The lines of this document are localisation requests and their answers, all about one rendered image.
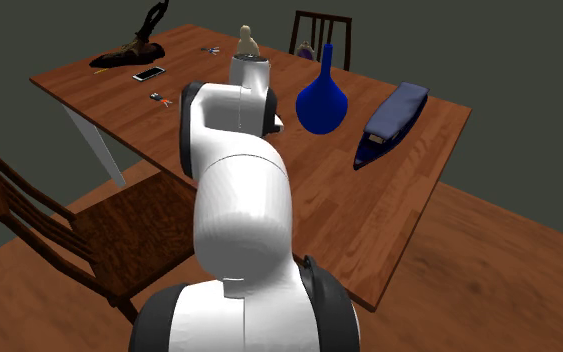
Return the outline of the small purple pouch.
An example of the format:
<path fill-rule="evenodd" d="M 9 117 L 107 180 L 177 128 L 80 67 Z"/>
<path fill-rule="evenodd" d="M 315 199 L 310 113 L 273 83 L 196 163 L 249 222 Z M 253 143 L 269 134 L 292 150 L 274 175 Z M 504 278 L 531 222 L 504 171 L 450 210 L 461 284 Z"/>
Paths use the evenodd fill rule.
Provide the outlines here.
<path fill-rule="evenodd" d="M 296 56 L 299 56 L 301 58 L 305 58 L 307 60 L 310 61 L 314 61 L 315 60 L 315 53 L 313 48 L 311 47 L 310 43 L 305 40 L 303 41 L 296 49 L 295 52 Z"/>

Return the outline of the blue long-necked vase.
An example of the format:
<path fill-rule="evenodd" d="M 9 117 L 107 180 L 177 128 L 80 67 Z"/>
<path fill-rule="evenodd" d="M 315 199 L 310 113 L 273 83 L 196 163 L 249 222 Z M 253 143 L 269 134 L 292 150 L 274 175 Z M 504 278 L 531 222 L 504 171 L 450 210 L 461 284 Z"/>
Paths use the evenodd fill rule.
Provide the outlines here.
<path fill-rule="evenodd" d="M 333 45 L 325 44 L 318 77 L 297 96 L 295 110 L 301 125 L 316 135 L 334 131 L 344 120 L 348 98 L 331 76 Z"/>

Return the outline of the blue model boat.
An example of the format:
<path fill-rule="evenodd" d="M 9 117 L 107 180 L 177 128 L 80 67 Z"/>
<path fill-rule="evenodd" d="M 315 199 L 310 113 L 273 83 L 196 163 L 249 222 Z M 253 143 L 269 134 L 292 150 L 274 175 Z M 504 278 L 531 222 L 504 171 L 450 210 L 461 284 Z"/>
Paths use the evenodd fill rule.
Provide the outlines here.
<path fill-rule="evenodd" d="M 429 89 L 402 82 L 366 123 L 353 161 L 358 170 L 394 149 L 421 115 Z"/>

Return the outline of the dark wooden slatted chair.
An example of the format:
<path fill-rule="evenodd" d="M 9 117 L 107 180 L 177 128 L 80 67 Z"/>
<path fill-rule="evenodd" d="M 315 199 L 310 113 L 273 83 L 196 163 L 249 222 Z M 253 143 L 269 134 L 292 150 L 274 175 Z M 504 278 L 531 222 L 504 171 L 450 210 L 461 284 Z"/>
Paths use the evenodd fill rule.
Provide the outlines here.
<path fill-rule="evenodd" d="M 195 195 L 159 172 L 74 213 L 0 158 L 0 222 L 129 321 L 132 297 L 193 255 Z"/>
<path fill-rule="evenodd" d="M 309 18 L 311 20 L 310 39 L 308 40 L 308 43 L 310 45 L 315 44 L 316 53 L 313 54 L 313 58 L 316 61 L 321 60 L 324 45 L 332 43 L 334 25 L 336 23 L 343 23 L 345 25 L 343 69 L 345 71 L 349 71 L 352 48 L 352 18 L 340 15 L 296 10 L 288 49 L 288 53 L 291 55 L 294 55 L 296 53 L 296 49 L 298 48 L 297 37 L 302 18 Z"/>

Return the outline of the dark driftwood sculpture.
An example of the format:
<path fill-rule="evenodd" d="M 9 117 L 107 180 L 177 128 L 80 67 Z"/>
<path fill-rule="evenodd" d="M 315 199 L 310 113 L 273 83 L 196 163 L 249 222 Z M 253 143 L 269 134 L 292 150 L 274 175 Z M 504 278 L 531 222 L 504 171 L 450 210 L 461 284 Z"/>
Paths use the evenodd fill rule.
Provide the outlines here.
<path fill-rule="evenodd" d="M 163 47 L 149 38 L 158 22 L 163 18 L 170 0 L 162 0 L 147 13 L 142 27 L 135 33 L 134 39 L 119 50 L 93 59 L 92 68 L 109 69 L 131 65 L 147 65 L 165 56 Z"/>

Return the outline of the brown wooden table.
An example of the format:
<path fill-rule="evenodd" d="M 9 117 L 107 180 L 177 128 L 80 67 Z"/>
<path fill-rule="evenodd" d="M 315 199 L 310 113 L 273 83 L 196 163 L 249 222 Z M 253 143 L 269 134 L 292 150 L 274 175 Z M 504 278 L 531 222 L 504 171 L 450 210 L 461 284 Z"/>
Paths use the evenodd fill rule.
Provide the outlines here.
<path fill-rule="evenodd" d="M 143 83 L 133 67 L 94 75 L 80 60 L 33 77 L 64 106 L 124 144 L 155 167 L 181 177 L 179 110 L 151 100 L 159 93 L 177 101 L 192 81 L 224 83 L 237 41 L 192 24 L 156 36 L 166 51 L 165 73 Z M 201 48 L 220 47 L 217 55 Z M 264 48 L 284 130 L 269 137 L 281 155 L 293 200 L 293 250 L 311 255 L 367 310 L 375 310 L 469 118 L 470 109 L 429 98 L 406 137 L 390 152 L 354 170 L 365 124 L 392 86 L 333 69 L 347 95 L 341 125 L 314 135 L 295 113 L 298 93 L 319 74 L 317 63 Z"/>

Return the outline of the beige bust figure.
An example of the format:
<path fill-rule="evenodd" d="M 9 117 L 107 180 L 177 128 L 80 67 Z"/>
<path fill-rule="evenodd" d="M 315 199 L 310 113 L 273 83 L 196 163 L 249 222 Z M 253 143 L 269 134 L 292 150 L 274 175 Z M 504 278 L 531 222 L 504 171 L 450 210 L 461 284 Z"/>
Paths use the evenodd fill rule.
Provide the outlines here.
<path fill-rule="evenodd" d="M 251 29 L 248 25 L 240 28 L 240 39 L 236 48 L 237 54 L 259 56 L 260 50 L 256 41 L 252 38 Z"/>

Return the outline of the white smartphone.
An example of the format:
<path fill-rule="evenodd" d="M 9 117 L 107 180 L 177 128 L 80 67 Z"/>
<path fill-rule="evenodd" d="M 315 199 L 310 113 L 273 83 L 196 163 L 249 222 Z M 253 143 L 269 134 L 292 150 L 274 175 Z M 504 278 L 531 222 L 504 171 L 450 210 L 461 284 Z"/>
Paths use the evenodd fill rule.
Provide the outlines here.
<path fill-rule="evenodd" d="M 132 78 L 138 82 L 144 82 L 165 72 L 165 69 L 155 66 L 133 75 Z"/>

